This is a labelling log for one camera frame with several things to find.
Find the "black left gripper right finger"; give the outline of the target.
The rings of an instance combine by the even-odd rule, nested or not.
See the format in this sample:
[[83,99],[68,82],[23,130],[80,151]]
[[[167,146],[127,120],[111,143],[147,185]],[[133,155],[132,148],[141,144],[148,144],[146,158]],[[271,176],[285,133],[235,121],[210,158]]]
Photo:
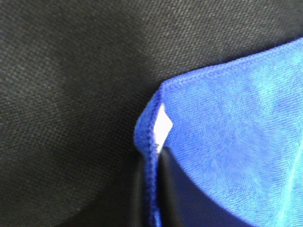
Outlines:
[[168,147],[159,154],[158,204],[164,227],[245,227],[190,180]]

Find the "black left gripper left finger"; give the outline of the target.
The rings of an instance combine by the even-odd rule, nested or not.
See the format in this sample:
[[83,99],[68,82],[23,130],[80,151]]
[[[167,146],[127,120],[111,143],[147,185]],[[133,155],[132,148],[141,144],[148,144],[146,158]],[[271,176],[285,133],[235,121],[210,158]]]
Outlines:
[[135,152],[117,179],[81,214],[79,227],[143,227],[144,159]]

